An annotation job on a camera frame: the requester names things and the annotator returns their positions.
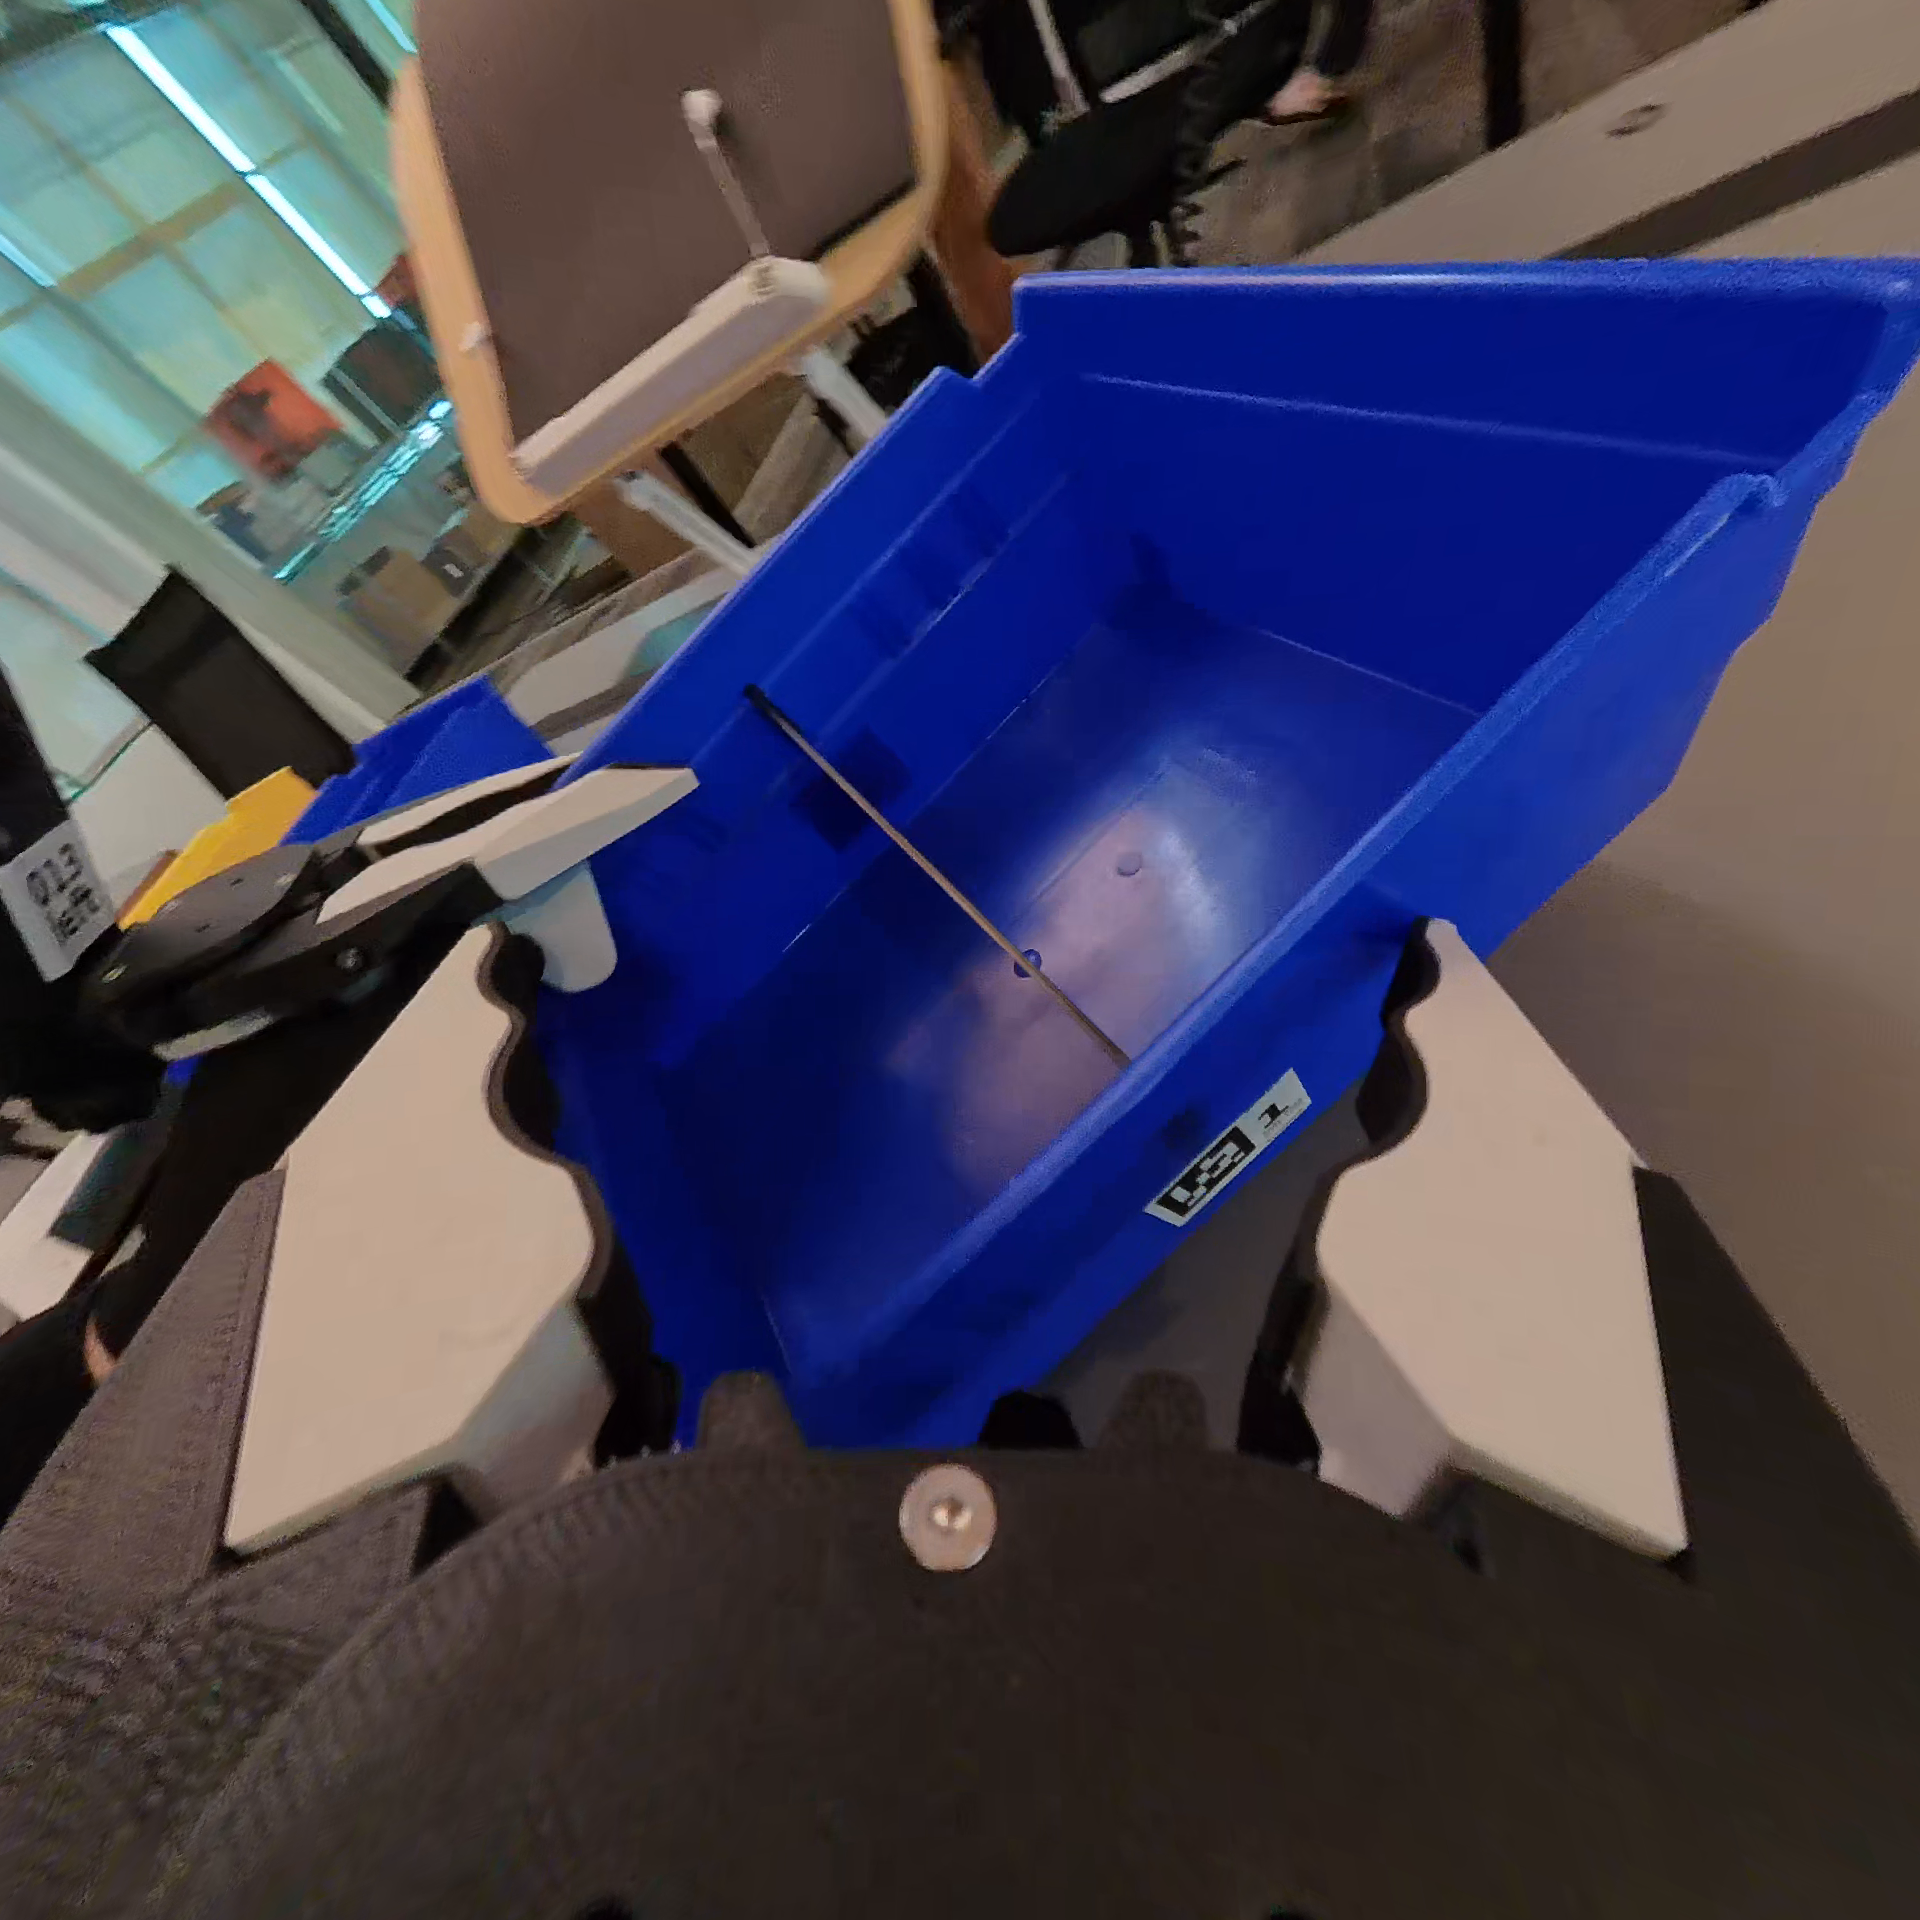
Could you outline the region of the black office chair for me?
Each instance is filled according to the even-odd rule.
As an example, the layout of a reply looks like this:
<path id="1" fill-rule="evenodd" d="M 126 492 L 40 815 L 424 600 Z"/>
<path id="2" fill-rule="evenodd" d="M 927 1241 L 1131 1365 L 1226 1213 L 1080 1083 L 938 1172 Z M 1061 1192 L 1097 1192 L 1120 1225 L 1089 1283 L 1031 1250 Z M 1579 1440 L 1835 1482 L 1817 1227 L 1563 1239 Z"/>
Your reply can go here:
<path id="1" fill-rule="evenodd" d="M 987 96 L 1022 154 L 986 237 L 1004 260 L 1097 237 L 1138 267 L 1184 246 L 1187 202 L 1223 136 L 1260 117 L 1306 51 L 1314 4 L 969 4 Z"/>

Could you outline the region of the wooden rimmed grey chair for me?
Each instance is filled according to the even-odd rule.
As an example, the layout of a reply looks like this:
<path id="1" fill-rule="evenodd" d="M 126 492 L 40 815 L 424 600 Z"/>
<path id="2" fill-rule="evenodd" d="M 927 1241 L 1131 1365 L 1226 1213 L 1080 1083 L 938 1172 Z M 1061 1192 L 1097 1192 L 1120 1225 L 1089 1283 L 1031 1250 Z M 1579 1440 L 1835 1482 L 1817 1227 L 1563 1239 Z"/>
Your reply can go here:
<path id="1" fill-rule="evenodd" d="M 756 552 L 660 457 L 776 374 L 856 447 L 884 430 L 835 346 L 932 246 L 950 151 L 934 4 L 418 4 L 413 38 L 389 103 L 396 206 L 482 503 L 588 521 L 609 494 L 744 577 Z M 772 255 L 820 266 L 828 305 L 655 443 L 543 492 L 513 446 L 754 261 L 684 126 L 699 86 L 723 99 Z"/>

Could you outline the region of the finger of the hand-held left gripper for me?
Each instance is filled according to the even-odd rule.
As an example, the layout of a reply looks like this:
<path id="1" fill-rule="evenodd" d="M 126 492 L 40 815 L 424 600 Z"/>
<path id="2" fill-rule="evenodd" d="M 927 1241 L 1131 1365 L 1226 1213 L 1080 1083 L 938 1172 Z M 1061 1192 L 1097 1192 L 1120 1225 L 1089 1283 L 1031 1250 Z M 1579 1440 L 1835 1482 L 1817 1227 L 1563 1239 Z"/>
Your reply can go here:
<path id="1" fill-rule="evenodd" d="M 401 852 L 357 858 L 317 907 L 323 933 L 369 928 L 375 913 L 424 906 L 439 881 L 474 881 L 475 906 L 453 906 L 456 924 L 500 921 L 531 940 L 541 979 L 567 995 L 602 985 L 616 946 L 591 859 L 699 785 L 688 766 L 612 763 L 573 778 L 485 823 Z"/>
<path id="2" fill-rule="evenodd" d="M 443 790 L 406 807 L 393 807 L 352 828 L 354 852 L 404 852 L 443 842 L 485 823 L 517 803 L 539 800 L 571 767 L 577 753 L 551 755 L 483 780 Z"/>

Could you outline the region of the thin black stick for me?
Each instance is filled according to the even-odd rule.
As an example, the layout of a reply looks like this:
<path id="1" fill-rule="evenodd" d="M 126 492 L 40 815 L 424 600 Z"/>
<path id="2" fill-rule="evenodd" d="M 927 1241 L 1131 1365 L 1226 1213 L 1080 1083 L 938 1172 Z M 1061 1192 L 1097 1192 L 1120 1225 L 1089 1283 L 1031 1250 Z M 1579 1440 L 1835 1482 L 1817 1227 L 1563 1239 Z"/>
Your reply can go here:
<path id="1" fill-rule="evenodd" d="M 939 868 L 923 848 L 913 842 L 867 792 L 863 792 L 834 759 L 830 759 L 799 728 L 799 723 L 773 701 L 760 684 L 746 684 L 741 698 L 765 719 L 806 762 L 871 823 L 938 891 L 956 906 L 964 918 L 1011 964 L 1014 972 L 1034 984 L 1051 1000 L 1051 1004 L 1074 1022 L 1074 1026 L 1100 1047 L 1115 1068 L 1129 1068 L 1131 1053 L 1091 1017 L 1091 1014 L 1068 993 L 1068 989 L 1043 966 L 1039 950 L 1019 947 L 1019 944 L 971 899 L 971 896 Z"/>

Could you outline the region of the small blue plastic bin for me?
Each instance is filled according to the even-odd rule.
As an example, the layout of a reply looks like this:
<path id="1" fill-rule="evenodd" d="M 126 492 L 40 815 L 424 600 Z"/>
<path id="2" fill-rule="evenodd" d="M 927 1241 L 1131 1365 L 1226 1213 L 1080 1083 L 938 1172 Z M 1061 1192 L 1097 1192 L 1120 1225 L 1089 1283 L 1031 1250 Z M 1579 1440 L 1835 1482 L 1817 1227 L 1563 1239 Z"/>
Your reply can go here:
<path id="1" fill-rule="evenodd" d="M 323 780 L 281 842 L 312 846 L 377 813 L 545 759 L 547 744 L 494 681 L 472 678 L 361 740 L 348 771 Z"/>

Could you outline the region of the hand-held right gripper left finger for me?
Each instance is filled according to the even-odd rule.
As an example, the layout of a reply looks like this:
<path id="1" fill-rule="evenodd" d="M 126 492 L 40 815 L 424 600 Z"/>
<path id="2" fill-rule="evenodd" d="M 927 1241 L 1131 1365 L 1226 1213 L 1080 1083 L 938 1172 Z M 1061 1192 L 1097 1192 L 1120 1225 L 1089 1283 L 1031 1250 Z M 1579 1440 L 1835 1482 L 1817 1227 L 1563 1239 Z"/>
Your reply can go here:
<path id="1" fill-rule="evenodd" d="M 281 1155 L 230 1551 L 413 1482 L 488 1519 L 671 1441 L 675 1368 L 555 1145 L 539 975 L 531 940 L 460 935 Z"/>

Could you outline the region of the yellow plastic bin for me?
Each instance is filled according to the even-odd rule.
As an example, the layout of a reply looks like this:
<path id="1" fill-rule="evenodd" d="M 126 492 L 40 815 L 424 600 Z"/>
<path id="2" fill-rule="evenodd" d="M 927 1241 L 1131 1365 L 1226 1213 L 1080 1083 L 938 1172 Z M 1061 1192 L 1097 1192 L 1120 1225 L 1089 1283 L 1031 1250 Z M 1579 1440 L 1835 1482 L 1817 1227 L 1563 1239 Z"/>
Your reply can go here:
<path id="1" fill-rule="evenodd" d="M 223 811 L 191 833 L 180 852 L 155 858 L 147 875 L 115 910 L 115 925 L 130 929 L 205 878 L 274 849 L 305 813 L 317 790 L 295 769 L 280 767 L 228 797 Z"/>

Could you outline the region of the large blue plastic bin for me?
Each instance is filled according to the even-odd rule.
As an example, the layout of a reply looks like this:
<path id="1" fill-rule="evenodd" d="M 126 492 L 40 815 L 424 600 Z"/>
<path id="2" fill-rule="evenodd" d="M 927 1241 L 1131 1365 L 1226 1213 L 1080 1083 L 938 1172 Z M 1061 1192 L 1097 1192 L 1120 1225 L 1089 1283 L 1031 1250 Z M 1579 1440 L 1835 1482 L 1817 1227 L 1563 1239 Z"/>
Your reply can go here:
<path id="1" fill-rule="evenodd" d="M 1672 781 L 1916 260 L 1043 274 L 583 751 L 696 792 L 539 1010 L 677 1371 L 964 1446 Z M 1115 1068 L 780 732 L 1129 1053 Z"/>

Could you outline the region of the thin metal rod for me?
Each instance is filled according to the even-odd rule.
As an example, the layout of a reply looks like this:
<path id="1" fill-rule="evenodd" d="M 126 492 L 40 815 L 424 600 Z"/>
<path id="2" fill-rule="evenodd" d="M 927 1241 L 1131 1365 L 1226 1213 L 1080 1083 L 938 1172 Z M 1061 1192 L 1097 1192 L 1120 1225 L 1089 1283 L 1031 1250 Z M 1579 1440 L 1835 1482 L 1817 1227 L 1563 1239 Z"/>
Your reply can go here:
<path id="1" fill-rule="evenodd" d="M 679 96 L 679 109 L 685 133 L 719 191 L 747 253 L 754 260 L 769 257 L 769 239 L 728 146 L 728 116 L 722 96 L 709 86 L 688 88 Z"/>

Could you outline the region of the white flat board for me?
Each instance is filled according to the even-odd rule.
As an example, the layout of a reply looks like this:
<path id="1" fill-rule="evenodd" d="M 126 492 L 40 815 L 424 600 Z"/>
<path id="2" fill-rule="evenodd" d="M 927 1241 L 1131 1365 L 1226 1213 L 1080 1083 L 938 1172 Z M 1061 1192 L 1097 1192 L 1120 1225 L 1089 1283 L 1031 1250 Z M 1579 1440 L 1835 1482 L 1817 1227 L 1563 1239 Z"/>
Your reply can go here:
<path id="1" fill-rule="evenodd" d="M 571 492 L 614 459 L 657 443 L 693 403 L 789 347 L 828 308 L 831 283 L 811 260 L 757 255 L 685 317 L 521 438 L 516 473 L 541 492 Z"/>

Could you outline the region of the black box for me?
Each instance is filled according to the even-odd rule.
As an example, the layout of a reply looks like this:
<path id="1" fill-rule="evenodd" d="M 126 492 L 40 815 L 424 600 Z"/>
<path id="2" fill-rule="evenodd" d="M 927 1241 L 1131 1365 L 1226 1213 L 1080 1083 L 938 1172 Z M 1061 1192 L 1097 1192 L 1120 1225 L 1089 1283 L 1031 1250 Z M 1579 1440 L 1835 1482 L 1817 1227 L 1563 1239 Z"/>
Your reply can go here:
<path id="1" fill-rule="evenodd" d="M 354 767 L 348 737 L 176 567 L 83 662 L 223 802 L 280 771 L 317 790 Z"/>

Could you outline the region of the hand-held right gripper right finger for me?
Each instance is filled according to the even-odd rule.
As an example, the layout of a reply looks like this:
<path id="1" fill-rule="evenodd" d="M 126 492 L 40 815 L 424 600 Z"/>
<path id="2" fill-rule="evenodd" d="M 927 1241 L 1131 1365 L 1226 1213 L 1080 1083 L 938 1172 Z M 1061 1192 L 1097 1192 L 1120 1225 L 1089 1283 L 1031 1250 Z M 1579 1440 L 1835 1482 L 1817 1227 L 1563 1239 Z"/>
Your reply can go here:
<path id="1" fill-rule="evenodd" d="M 1408 937 L 1356 1113 L 1273 1296 L 1316 1477 L 1396 1519 L 1483 1483 L 1679 1556 L 1644 1164 L 1449 921 Z"/>

